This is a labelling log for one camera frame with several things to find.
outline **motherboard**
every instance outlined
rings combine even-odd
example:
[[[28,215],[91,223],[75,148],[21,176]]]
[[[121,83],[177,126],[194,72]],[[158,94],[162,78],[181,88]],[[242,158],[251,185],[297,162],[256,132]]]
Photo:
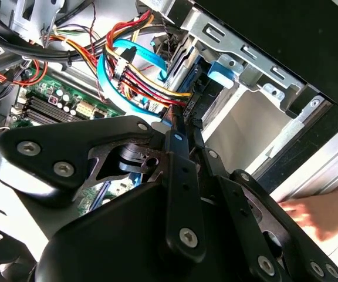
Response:
[[[120,112],[94,97],[45,76],[39,83],[20,89],[9,126],[49,125],[119,115]]]

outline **green circuit board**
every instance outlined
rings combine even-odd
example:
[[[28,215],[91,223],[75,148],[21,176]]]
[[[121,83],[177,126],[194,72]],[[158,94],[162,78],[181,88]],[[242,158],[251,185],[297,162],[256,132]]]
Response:
[[[57,89],[61,89],[64,91],[65,94],[68,94],[71,97],[79,97],[82,101],[93,105],[96,109],[101,110],[104,113],[107,113],[107,118],[121,115],[120,112],[112,109],[108,105],[101,103],[100,101],[93,97],[90,97],[89,95],[86,95],[66,85],[63,85],[62,83],[58,82],[48,75],[45,76],[39,83],[28,86],[26,89],[28,92],[33,92],[34,95],[37,95],[43,99],[47,99],[50,95],[53,95]]]

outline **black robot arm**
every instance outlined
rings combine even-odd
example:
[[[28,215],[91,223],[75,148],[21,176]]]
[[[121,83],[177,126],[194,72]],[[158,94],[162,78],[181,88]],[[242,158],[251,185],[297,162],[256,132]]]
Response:
[[[37,282],[338,281],[338,268],[246,172],[229,174],[196,121],[159,133],[123,116],[9,130],[0,181],[51,209],[85,187],[142,184],[59,230]]]

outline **cable tie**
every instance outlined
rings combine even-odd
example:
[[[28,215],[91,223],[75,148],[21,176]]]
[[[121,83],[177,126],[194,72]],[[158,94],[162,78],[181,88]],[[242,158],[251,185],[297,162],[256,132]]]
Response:
[[[67,66],[71,67],[72,66],[72,61],[71,61],[71,51],[67,50]]]
[[[27,64],[26,66],[23,66],[23,63],[20,63],[20,64],[19,64],[19,67],[20,67],[21,69],[25,70],[25,69],[29,68],[29,66],[31,65],[31,63],[32,63],[33,60],[32,60],[32,59],[29,59],[29,58],[27,58],[27,57],[24,58],[24,56],[22,56],[22,59],[25,60],[25,61],[27,61],[27,62],[29,62],[29,64]]]
[[[53,25],[53,32],[54,32],[54,34],[56,35],[56,36],[59,36],[59,34],[58,34],[58,31],[57,31],[57,26],[56,25]]]
[[[65,37],[64,40],[62,41],[61,45],[63,47],[66,47],[66,44],[68,44],[68,42],[67,42],[68,40],[70,40],[70,38]]]

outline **human hand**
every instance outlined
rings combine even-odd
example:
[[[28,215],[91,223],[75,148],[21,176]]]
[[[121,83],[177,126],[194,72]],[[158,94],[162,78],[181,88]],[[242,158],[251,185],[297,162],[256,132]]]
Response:
[[[338,235],[338,191],[279,204],[320,246]]]

